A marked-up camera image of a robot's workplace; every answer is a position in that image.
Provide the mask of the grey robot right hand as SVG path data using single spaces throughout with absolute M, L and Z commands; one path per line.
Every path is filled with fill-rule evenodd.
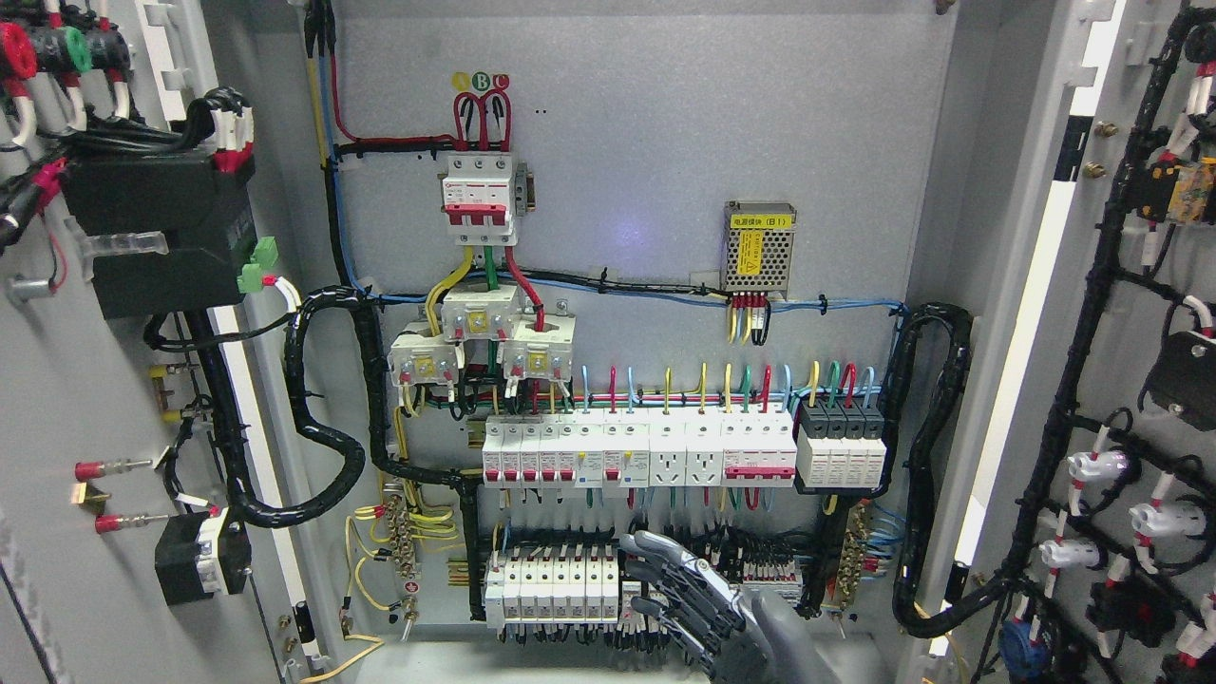
M 634 598 L 713 683 L 838 683 L 807 623 L 772 590 L 733 589 L 708 564 L 666 536 L 620 538 L 626 571 L 665 598 Z

